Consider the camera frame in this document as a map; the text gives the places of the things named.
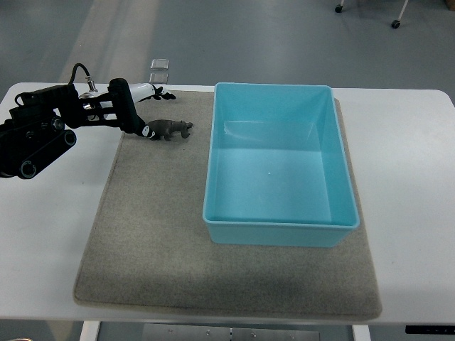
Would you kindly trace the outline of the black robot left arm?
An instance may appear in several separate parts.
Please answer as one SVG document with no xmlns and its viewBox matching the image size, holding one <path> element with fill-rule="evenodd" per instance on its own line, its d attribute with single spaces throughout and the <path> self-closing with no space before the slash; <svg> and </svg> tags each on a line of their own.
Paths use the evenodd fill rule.
<svg viewBox="0 0 455 341">
<path fill-rule="evenodd" d="M 16 107 L 1 124 L 2 178 L 34 178 L 75 145 L 76 128 L 125 127 L 114 110 L 102 107 L 104 100 L 112 98 L 110 94 L 80 98 L 74 85 L 79 68 L 89 89 L 96 90 L 87 67 L 77 63 L 68 84 L 16 95 Z"/>
</svg>

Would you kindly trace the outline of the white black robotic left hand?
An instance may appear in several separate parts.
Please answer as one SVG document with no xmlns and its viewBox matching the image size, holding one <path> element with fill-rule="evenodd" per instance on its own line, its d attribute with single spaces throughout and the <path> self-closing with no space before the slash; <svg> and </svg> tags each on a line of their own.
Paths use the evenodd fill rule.
<svg viewBox="0 0 455 341">
<path fill-rule="evenodd" d="M 149 139 L 157 137 L 157 133 L 137 114 L 135 104 L 148 99 L 170 100 L 176 98 L 172 92 L 162 86 L 150 83 L 130 85 L 123 78 L 111 80 L 108 93 L 120 129 L 125 133 Z"/>
</svg>

